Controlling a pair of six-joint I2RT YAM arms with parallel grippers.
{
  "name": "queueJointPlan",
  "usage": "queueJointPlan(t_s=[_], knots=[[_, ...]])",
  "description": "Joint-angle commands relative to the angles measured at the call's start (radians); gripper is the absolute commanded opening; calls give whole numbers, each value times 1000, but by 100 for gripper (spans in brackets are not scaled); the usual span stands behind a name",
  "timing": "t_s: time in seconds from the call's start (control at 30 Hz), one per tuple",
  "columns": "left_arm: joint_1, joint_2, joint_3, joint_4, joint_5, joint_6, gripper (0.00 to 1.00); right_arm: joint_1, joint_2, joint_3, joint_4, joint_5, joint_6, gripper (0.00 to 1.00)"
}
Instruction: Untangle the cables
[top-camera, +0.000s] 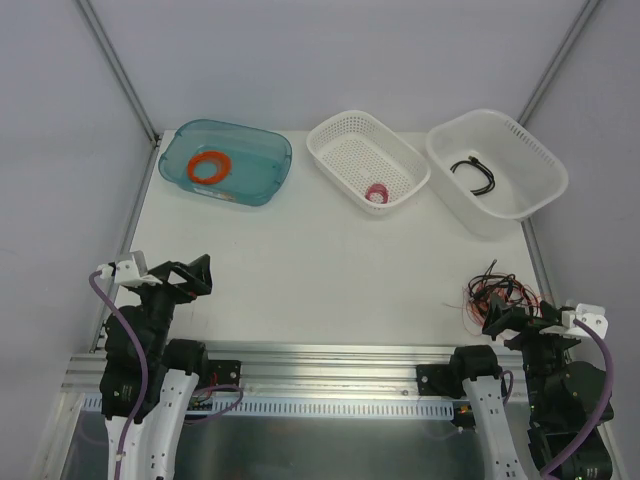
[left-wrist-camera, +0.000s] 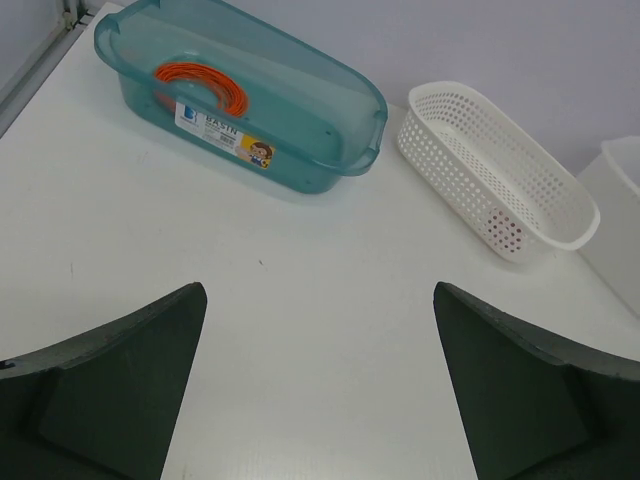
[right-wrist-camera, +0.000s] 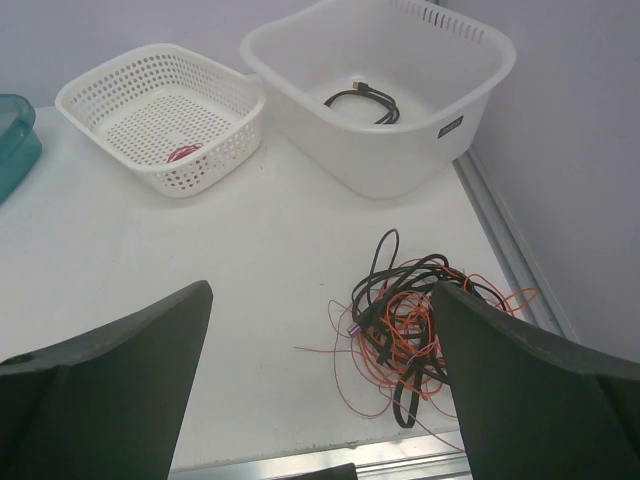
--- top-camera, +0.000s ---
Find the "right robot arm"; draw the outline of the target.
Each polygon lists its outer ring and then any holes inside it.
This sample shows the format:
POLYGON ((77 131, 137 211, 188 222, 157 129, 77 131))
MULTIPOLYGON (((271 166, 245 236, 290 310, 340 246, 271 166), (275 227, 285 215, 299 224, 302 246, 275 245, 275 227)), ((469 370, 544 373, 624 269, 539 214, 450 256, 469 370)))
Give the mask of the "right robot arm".
MULTIPOLYGON (((579 303, 539 315, 492 295, 482 332, 515 337, 505 346, 521 353, 529 404, 529 452, 542 479, 609 479, 611 457, 597 427, 613 417, 614 365, 604 341, 605 310, 579 303)), ((488 345, 459 347, 448 364, 453 397, 469 401, 487 479, 524 479, 506 417, 505 370, 488 345)))

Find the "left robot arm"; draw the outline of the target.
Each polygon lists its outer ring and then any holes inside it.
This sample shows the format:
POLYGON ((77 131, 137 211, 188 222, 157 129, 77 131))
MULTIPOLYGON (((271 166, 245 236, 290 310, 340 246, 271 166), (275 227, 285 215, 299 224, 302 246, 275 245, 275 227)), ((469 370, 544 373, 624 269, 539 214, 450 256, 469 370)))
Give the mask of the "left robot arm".
POLYGON ((186 409, 210 377, 206 348, 169 339, 174 311, 213 289, 209 255, 147 268, 140 251, 103 264, 89 284, 110 310, 99 390, 111 479, 170 479, 186 409))

